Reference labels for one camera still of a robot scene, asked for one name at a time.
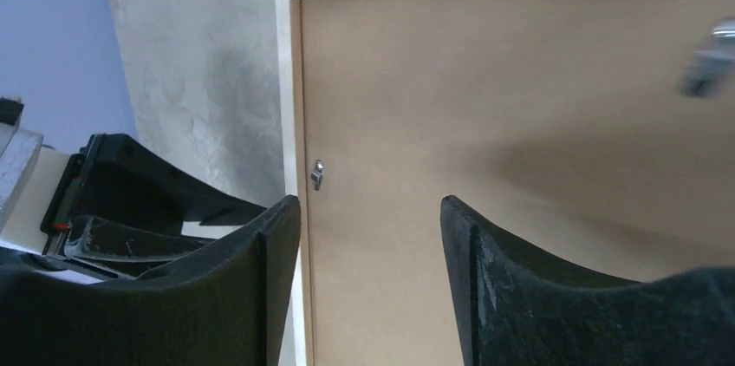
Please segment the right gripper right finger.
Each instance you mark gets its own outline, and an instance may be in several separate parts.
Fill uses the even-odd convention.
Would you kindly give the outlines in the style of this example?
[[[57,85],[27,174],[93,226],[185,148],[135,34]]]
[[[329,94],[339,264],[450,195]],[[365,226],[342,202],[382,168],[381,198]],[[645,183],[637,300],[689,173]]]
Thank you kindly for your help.
[[[456,196],[440,227],[467,365],[731,365],[734,271],[636,282],[559,258]]]

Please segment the brown backing board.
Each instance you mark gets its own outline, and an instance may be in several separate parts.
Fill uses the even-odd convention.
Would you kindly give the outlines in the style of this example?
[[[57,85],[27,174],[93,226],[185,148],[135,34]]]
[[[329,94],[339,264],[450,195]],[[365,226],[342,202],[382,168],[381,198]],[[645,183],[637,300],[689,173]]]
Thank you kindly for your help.
[[[734,0],[304,0],[318,365],[461,362],[455,195],[579,265],[734,263],[734,79],[681,93]]]

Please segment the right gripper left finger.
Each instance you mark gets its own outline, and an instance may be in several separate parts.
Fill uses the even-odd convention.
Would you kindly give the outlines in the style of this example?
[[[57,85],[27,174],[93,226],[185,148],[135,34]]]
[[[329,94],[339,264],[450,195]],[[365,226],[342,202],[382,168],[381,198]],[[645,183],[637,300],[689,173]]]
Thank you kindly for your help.
[[[1,272],[4,365],[276,365],[301,233],[292,195],[136,279]]]

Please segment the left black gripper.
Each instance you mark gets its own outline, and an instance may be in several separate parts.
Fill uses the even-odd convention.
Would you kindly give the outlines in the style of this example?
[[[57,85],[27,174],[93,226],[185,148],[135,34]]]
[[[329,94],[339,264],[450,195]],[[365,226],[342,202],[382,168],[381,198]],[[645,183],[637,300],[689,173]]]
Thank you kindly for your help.
[[[77,208],[85,183],[83,214]],[[127,134],[94,134],[66,161],[40,224],[47,239],[34,268],[135,278],[213,240],[134,227],[245,225],[264,211],[180,170]]]

